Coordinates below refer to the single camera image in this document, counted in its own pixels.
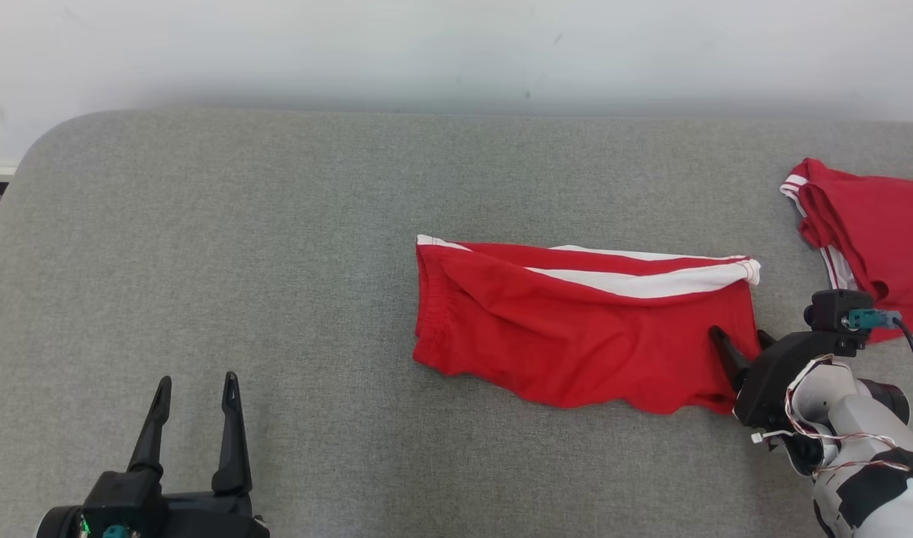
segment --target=white stripe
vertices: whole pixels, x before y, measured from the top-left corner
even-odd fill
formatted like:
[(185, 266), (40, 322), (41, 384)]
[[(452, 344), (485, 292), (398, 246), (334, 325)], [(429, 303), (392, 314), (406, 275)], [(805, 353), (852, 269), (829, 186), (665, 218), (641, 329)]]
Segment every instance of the white stripe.
[(692, 267), (679, 269), (660, 275), (623, 275), (623, 273), (600, 273), (596, 271), (572, 271), (569, 269), (536, 269), (527, 267), (534, 273), (552, 276), (555, 279), (585, 285), (621, 297), (635, 299), (655, 299), (656, 297), (674, 297), (691, 293), (709, 292), (723, 289), (733, 282), (748, 280), (751, 285), (758, 284), (760, 265), (754, 259), (726, 265), (709, 267)]
[(832, 289), (838, 289), (838, 276), (835, 276), (835, 272), (832, 271), (832, 263), (829, 262), (829, 252), (826, 249), (818, 249), (819, 254), (822, 255), (822, 260), (825, 262), (825, 269), (829, 272), (829, 285), (832, 286)]
[(589, 252), (592, 254), (606, 254), (610, 256), (623, 256), (623, 258), (632, 258), (632, 259), (644, 259), (646, 262), (657, 262), (661, 259), (742, 259), (746, 258), (745, 256), (726, 256), (725, 258), (709, 258), (709, 256), (686, 256), (679, 254), (657, 254), (651, 252), (633, 252), (625, 250), (603, 250), (603, 249), (587, 249), (586, 247), (578, 247), (576, 245), (563, 245), (559, 247), (552, 247), (550, 250), (566, 250), (573, 252)]
[[(429, 235), (418, 235), (416, 236), (416, 244), (418, 245), (436, 245), (439, 247), (450, 247), (453, 249), (461, 250), (470, 250), (463, 245), (458, 245), (457, 243), (451, 243), (449, 241), (443, 241), (443, 239), (432, 238)], [(746, 256), (726, 256), (725, 258), (710, 258), (710, 256), (686, 256), (678, 254), (657, 254), (649, 252), (631, 252), (624, 250), (603, 250), (603, 249), (587, 249), (586, 247), (580, 247), (576, 245), (562, 245), (559, 247), (550, 247), (549, 250), (565, 250), (573, 252), (589, 252), (592, 254), (606, 254), (610, 256), (624, 256), (624, 258), (632, 259), (642, 259), (646, 262), (658, 262), (662, 259), (745, 259)]]
[(841, 289), (858, 289), (858, 285), (855, 283), (855, 275), (852, 272), (852, 266), (849, 265), (849, 260), (845, 259), (842, 252), (832, 245), (826, 247), (825, 250), (829, 251), (829, 256), (832, 257), (832, 266), (835, 267), (836, 282), (834, 286)]
[(447, 247), (452, 249), (460, 249), (469, 251), (470, 249), (464, 247), (463, 245), (457, 245), (457, 243), (451, 243), (449, 241), (443, 241), (443, 239), (431, 238), (429, 235), (418, 235), (416, 236), (416, 244), (418, 245), (436, 245), (437, 247)]
[[(788, 179), (785, 181), (792, 181), (792, 183), (797, 183), (799, 185), (808, 183), (807, 179), (796, 174), (788, 176)], [(798, 208), (802, 218), (808, 217), (808, 214), (806, 214), (805, 210), (802, 208), (802, 203), (799, 201), (799, 188), (797, 186), (789, 183), (782, 183), (782, 186), (779, 187), (779, 191), (795, 202), (795, 207)], [(839, 252), (838, 249), (829, 245), (824, 249), (819, 249), (819, 253), (822, 255), (823, 262), (825, 262), (826, 271), (829, 272), (829, 283), (832, 285), (832, 288), (858, 289), (854, 273), (852, 272), (852, 266), (849, 265), (845, 256), (842, 256), (842, 252)]]
[(808, 183), (808, 178), (801, 177), (801, 175), (798, 175), (798, 174), (792, 174), (792, 175), (788, 176), (787, 178), (785, 178), (785, 181), (792, 182), (792, 183), (795, 183), (798, 185), (804, 185), (804, 184)]
[(799, 188), (794, 185), (787, 185), (782, 183), (782, 186), (779, 187), (779, 193), (784, 194), (786, 197), (791, 198), (795, 202), (795, 207), (798, 208), (799, 214), (802, 215), (802, 218), (808, 217), (805, 210), (802, 208), (802, 202), (799, 202)]

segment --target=white wall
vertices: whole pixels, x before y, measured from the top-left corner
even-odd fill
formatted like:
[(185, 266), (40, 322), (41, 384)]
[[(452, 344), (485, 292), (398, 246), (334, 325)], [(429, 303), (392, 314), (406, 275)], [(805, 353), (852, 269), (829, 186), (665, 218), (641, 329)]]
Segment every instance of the white wall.
[(162, 102), (913, 120), (913, 0), (0, 0), (0, 166)]

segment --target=red garment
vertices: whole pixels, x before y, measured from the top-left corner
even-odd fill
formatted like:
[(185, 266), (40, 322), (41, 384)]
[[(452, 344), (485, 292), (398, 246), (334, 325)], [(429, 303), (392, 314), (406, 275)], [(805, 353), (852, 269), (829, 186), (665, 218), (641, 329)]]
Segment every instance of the red garment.
[(722, 327), (760, 352), (749, 284), (758, 262), (450, 243), (420, 235), (413, 359), (473, 374), (528, 401), (626, 399), (648, 412), (731, 412), (734, 394), (709, 339)]
[[(857, 176), (805, 159), (780, 191), (795, 201), (799, 232), (822, 252), (833, 288), (860, 289), (898, 310), (913, 330), (913, 181)], [(874, 330), (872, 341), (901, 336)]]

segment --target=gray fabric surface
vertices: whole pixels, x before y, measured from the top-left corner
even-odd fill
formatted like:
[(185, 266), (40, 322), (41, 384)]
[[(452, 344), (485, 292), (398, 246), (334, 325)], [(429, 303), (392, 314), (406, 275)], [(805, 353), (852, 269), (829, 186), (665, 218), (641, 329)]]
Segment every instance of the gray fabric surface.
[[(763, 263), (758, 326), (828, 285), (778, 193), (805, 156), (913, 176), (913, 125), (163, 111), (87, 116), (0, 205), (0, 536), (128, 462), (173, 376), (166, 490), (207, 488), (241, 378), (275, 536), (821, 536), (730, 416), (552, 409), (411, 360), (416, 234)], [(905, 389), (903, 341), (853, 362)]]

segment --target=red shorts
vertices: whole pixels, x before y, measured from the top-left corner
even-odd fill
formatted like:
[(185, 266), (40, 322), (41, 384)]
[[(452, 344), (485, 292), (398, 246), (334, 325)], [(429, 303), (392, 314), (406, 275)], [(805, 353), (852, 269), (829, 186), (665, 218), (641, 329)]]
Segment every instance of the red shorts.
[(734, 394), (709, 339), (719, 326), (760, 352), (749, 285), (758, 262), (565, 246), (418, 238), (413, 358), (473, 374), (528, 401), (582, 406), (625, 399), (647, 412)]
[[(780, 191), (795, 201), (799, 232), (822, 253), (833, 288), (860, 289), (898, 310), (913, 330), (913, 181), (858, 176), (805, 159)], [(872, 341), (901, 336), (878, 328)]]

